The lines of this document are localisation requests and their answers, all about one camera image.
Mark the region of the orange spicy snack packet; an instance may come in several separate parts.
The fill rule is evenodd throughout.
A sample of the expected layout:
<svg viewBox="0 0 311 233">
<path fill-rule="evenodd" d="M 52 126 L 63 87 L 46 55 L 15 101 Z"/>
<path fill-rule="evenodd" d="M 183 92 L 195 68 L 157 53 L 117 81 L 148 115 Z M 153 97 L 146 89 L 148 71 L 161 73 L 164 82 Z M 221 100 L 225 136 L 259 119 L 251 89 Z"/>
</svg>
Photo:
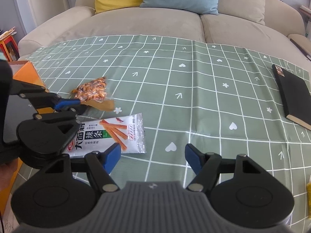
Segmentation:
<svg viewBox="0 0 311 233">
<path fill-rule="evenodd" d="M 79 85 L 71 91 L 71 95 L 75 99 L 79 99 L 82 105 L 93 107 L 100 111 L 114 110 L 114 100 L 108 97 L 105 77 Z"/>
</svg>

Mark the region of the white spicy strip packet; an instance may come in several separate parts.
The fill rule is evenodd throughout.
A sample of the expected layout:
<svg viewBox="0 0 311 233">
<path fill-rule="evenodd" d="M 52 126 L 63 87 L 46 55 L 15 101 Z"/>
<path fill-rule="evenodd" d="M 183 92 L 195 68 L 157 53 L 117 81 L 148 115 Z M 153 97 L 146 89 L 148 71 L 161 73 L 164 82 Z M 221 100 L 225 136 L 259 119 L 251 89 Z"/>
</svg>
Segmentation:
<svg viewBox="0 0 311 233">
<path fill-rule="evenodd" d="M 146 153 L 142 113 L 83 122 L 63 153 L 84 157 L 93 151 L 103 153 L 114 143 L 123 154 Z"/>
</svg>

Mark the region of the yellow box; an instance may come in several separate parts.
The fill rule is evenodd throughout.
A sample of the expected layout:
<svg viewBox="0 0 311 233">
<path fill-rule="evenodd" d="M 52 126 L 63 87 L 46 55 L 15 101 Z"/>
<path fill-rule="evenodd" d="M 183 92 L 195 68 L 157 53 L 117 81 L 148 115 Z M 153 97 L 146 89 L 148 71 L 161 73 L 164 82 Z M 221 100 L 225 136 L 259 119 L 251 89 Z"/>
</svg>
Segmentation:
<svg viewBox="0 0 311 233">
<path fill-rule="evenodd" d="M 311 212 L 311 181 L 306 185 L 308 213 Z"/>
</svg>

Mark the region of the black notebook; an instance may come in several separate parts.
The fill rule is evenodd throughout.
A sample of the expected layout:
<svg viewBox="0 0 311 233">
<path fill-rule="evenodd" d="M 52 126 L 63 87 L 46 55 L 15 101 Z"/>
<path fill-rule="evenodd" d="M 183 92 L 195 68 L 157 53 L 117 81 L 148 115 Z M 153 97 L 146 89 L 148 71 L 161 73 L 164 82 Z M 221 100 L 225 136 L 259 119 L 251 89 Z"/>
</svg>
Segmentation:
<svg viewBox="0 0 311 233">
<path fill-rule="evenodd" d="M 272 70 L 279 88 L 285 117 L 310 130 L 310 93 L 305 81 L 278 65 L 273 64 Z"/>
</svg>

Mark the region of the beige sofa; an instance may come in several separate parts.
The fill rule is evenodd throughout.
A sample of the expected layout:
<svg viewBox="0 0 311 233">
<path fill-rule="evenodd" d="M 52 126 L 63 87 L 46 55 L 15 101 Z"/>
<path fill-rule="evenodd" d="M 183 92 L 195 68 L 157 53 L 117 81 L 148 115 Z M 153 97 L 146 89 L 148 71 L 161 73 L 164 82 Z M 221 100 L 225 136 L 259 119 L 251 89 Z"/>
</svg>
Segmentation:
<svg viewBox="0 0 311 233">
<path fill-rule="evenodd" d="M 32 30 L 19 41 L 21 56 L 81 37 L 141 34 L 248 48 L 310 68 L 303 18 L 280 0 L 219 0 L 217 15 L 138 4 L 99 12 L 96 1 L 76 0 L 74 7 Z"/>
</svg>

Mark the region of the green grid tablecloth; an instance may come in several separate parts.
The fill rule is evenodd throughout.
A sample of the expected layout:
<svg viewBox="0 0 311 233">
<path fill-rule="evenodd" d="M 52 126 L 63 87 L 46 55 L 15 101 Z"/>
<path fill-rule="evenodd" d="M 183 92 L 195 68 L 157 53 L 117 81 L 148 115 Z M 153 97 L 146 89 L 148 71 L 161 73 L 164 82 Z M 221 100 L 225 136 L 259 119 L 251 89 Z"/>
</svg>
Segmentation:
<svg viewBox="0 0 311 233">
<path fill-rule="evenodd" d="M 114 110 L 87 110 L 83 121 L 142 114 L 146 153 L 121 157 L 111 174 L 119 186 L 172 180 L 187 185 L 194 177 L 184 158 L 187 143 L 224 158 L 246 154 L 292 192 L 292 230 L 310 229 L 310 131 L 285 118 L 272 72 L 278 65 L 309 84 L 310 69 L 300 62 L 144 35 L 64 41 L 26 58 L 48 89 L 62 97 L 85 82 L 107 79 Z"/>
</svg>

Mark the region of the orange red stool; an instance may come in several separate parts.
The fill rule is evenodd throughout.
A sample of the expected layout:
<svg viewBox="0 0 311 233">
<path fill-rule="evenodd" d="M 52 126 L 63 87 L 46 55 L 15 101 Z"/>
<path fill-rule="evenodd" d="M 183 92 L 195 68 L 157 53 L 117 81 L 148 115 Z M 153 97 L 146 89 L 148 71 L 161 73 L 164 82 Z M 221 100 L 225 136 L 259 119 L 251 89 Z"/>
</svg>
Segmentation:
<svg viewBox="0 0 311 233">
<path fill-rule="evenodd" d="M 14 62 L 19 59 L 17 43 L 14 40 L 12 35 L 2 38 L 1 43 L 1 52 L 7 58 L 9 62 Z"/>
</svg>

